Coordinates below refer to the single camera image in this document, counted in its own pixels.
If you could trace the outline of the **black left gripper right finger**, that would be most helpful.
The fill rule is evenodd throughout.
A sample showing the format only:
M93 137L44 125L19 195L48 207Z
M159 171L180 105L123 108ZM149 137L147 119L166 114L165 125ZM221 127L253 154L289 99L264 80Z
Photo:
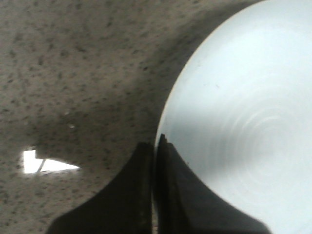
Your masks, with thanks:
M154 199L160 234L268 234L260 221L210 190L161 135L156 147Z

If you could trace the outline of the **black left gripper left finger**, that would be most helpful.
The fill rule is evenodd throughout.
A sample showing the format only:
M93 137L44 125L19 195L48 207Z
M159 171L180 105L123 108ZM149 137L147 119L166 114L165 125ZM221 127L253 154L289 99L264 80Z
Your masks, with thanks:
M152 233L153 146L139 143L117 176L94 197L59 216L49 234Z

